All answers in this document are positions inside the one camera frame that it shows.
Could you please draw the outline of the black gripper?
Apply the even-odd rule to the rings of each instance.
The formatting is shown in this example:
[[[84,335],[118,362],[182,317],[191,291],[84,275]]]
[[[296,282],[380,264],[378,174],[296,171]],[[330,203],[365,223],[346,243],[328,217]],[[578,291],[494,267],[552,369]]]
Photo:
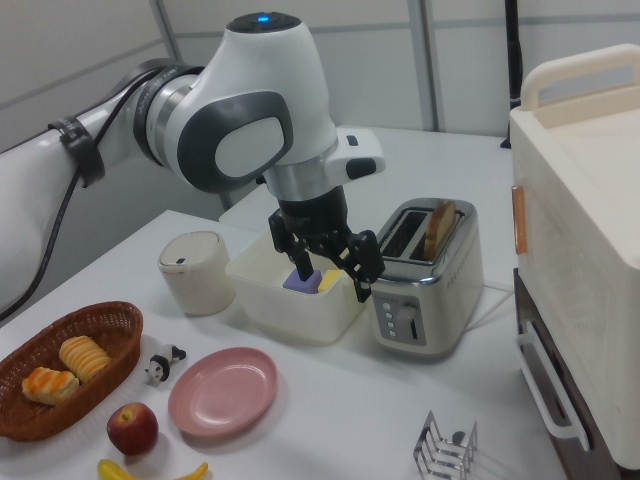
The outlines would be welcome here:
[[[350,230],[343,187],[337,186],[313,199],[279,200],[278,204],[279,210],[268,219],[271,238],[275,250],[286,254],[295,265],[299,278],[308,280],[314,269],[304,243],[296,237],[321,236],[314,252],[331,260],[352,279],[356,298],[364,303],[385,264],[372,231]]]

